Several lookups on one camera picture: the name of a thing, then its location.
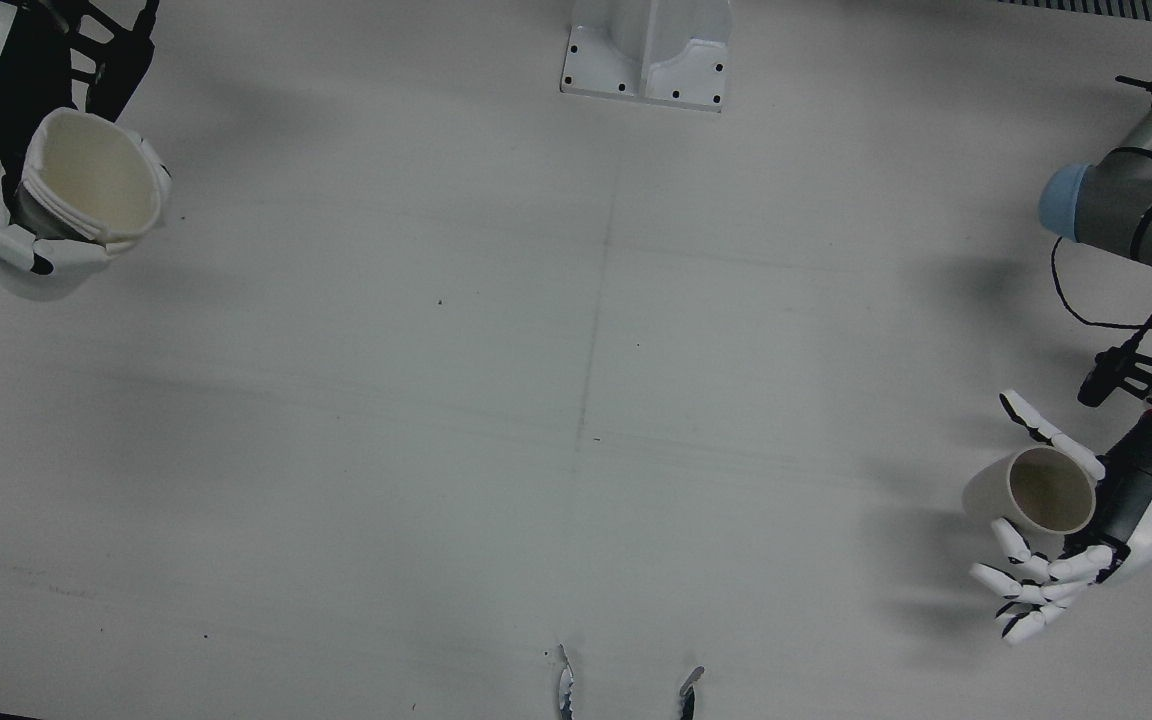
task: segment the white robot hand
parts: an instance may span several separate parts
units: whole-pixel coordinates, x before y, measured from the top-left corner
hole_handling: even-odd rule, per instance
[[[109,120],[56,109],[26,152],[15,209],[3,199],[0,282],[51,300],[131,249],[160,223],[172,181],[150,143]]]
[[[1085,589],[1124,578],[1152,560],[1152,409],[1101,461],[1053,427],[1018,393],[1007,391],[1001,400],[1030,437],[1064,450],[1097,478],[1091,523],[1064,538],[1056,560],[1032,551],[1009,520],[991,523],[1010,571],[973,564],[970,574],[1007,601],[996,621],[1002,638],[1015,644],[1040,632]]]
[[[995,619],[1002,626],[1002,639],[1011,644],[1032,637],[1068,611],[1075,598],[1096,583],[1097,575],[1114,562],[1114,550],[1105,544],[1049,561],[1029,547],[1009,520],[998,518],[990,526],[1021,578],[980,562],[972,566],[972,577],[1007,601]]]

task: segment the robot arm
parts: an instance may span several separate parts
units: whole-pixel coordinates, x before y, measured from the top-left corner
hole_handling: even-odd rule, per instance
[[[1147,88],[1152,83],[1128,81]],[[1152,108],[1119,147],[1098,165],[1070,165],[1043,191],[1044,227],[1085,245],[1152,265]],[[1048,561],[1033,552],[1007,520],[993,533],[1016,575],[976,564],[972,575],[1009,601],[996,619],[1010,643],[1039,632],[1092,585],[1135,574],[1152,561],[1152,357],[1137,348],[1152,329],[1152,316],[1120,347],[1097,355],[1079,387],[1079,401],[1097,407],[1114,389],[1126,389],[1149,409],[1094,464],[1087,450],[1060,433],[1030,404],[1005,393],[1005,409],[1030,435],[1074,457],[1096,486],[1096,511],[1087,526],[1064,538],[1061,556]]]
[[[0,281],[63,296],[154,228],[170,192],[159,156],[114,124],[154,54],[157,0],[131,29],[88,0],[0,0]],[[94,18],[109,40],[78,32]],[[77,73],[70,53],[91,58]],[[86,113],[73,81],[88,84]]]

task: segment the white paper cup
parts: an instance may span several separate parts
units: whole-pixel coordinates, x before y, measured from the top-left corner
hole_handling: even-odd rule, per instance
[[[963,488],[963,510],[983,523],[1007,518],[1033,532],[1075,533],[1096,511],[1096,482],[1063,452],[1039,445],[980,470]]]

